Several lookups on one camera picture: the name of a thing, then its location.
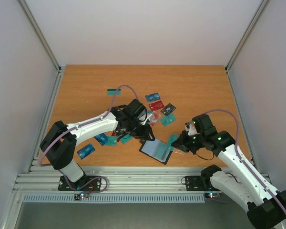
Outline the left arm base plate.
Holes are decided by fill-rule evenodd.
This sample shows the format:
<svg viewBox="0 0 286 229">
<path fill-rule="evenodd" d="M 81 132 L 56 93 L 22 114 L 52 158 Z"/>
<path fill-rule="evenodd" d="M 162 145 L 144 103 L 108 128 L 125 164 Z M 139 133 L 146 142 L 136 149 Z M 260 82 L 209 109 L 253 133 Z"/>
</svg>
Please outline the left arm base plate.
<svg viewBox="0 0 286 229">
<path fill-rule="evenodd" d="M 61 176 L 58 184 L 59 191 L 100 191 L 102 178 L 97 176 L 84 176 L 76 182 L 71 182 Z"/>
</svg>

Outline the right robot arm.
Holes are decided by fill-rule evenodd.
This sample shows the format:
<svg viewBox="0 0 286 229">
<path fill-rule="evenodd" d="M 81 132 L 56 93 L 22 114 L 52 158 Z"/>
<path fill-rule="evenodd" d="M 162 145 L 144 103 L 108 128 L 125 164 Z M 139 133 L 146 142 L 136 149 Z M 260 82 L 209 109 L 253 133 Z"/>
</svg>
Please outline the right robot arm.
<svg viewBox="0 0 286 229">
<path fill-rule="evenodd" d="M 223 161 L 236 180 L 211 165 L 201 171 L 201 185 L 225 193 L 246 212 L 256 229 L 271 229 L 286 220 L 286 191 L 268 182 L 244 156 L 236 140 L 227 131 L 218 132 L 207 114 L 186 123 L 172 146 L 193 154 L 205 148 Z"/>
</svg>

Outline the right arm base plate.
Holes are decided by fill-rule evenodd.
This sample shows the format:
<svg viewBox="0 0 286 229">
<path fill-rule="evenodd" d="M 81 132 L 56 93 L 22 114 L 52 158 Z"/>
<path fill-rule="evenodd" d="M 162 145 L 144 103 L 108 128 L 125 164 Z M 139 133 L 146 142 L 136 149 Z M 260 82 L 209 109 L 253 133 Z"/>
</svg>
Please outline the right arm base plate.
<svg viewBox="0 0 286 229">
<path fill-rule="evenodd" d="M 210 179 L 203 178 L 202 176 L 185 176 L 184 179 L 187 191 L 223 192 L 222 189 L 217 189 L 213 187 Z"/>
</svg>

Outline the black leather card holder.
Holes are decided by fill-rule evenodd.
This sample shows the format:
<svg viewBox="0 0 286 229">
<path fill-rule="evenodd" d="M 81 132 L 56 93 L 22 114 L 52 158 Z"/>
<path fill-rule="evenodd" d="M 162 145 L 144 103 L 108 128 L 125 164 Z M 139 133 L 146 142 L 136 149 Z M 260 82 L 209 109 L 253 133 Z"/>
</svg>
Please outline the black leather card holder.
<svg viewBox="0 0 286 229">
<path fill-rule="evenodd" d="M 166 165 L 173 151 L 170 152 L 165 162 L 161 161 L 161 157 L 165 151 L 166 143 L 155 139 L 154 141 L 144 141 L 139 149 L 139 152 L 147 155 L 148 157 Z"/>
</svg>

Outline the teal VIP card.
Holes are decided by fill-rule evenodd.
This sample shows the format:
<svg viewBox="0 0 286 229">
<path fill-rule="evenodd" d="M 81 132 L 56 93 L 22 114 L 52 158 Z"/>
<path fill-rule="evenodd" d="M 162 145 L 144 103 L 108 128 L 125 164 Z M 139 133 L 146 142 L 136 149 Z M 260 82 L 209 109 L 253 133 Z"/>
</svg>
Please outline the teal VIP card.
<svg viewBox="0 0 286 229">
<path fill-rule="evenodd" d="M 165 162 L 170 154 L 171 151 L 173 151 L 174 147 L 172 146 L 172 143 L 178 138 L 177 134 L 170 135 L 166 144 L 165 151 L 161 157 L 161 161 Z"/>
</svg>

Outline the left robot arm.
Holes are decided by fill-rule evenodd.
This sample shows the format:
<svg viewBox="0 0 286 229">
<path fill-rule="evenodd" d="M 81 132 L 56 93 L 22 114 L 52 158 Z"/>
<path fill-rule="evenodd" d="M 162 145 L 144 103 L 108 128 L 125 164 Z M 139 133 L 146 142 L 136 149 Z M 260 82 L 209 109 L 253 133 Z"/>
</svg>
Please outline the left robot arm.
<svg viewBox="0 0 286 229">
<path fill-rule="evenodd" d="M 50 165 L 65 175 L 75 190 L 86 186 L 82 168 L 74 160 L 75 148 L 82 142 L 106 132 L 115 131 L 118 136 L 130 135 L 135 139 L 154 141 L 148 116 L 139 119 L 141 113 L 147 114 L 146 107 L 137 99 L 128 105 L 114 106 L 91 119 L 73 124 L 55 122 L 40 143 L 43 157 Z"/>
</svg>

